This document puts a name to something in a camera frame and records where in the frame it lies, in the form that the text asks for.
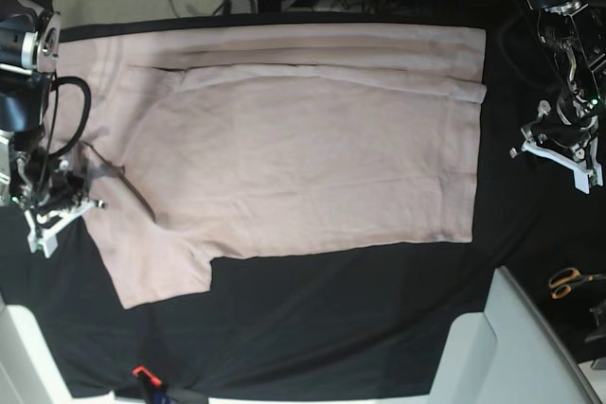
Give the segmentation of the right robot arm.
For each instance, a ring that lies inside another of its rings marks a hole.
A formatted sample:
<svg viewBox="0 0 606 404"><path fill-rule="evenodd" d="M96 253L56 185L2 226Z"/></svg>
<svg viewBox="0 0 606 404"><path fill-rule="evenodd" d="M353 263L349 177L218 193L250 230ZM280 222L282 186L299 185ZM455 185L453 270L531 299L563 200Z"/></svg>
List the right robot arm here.
<svg viewBox="0 0 606 404"><path fill-rule="evenodd" d="M87 82L56 72L62 28L53 0L1 0L1 204L25 215L33 253L51 257L58 234L87 211L103 207L90 197L81 137L92 107ZM80 121L73 136L52 150L59 90L79 88Z"/></svg>

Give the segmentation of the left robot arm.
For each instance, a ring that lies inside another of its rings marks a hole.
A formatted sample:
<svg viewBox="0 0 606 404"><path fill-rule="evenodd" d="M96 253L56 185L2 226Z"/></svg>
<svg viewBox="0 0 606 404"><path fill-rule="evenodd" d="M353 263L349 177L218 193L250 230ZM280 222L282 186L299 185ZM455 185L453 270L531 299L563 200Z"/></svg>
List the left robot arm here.
<svg viewBox="0 0 606 404"><path fill-rule="evenodd" d="M531 153L569 169L577 190L604 184L598 161L599 127L605 116L605 22L583 0L515 0L530 24L557 96L542 100L537 116L521 128L524 141L512 155Z"/></svg>

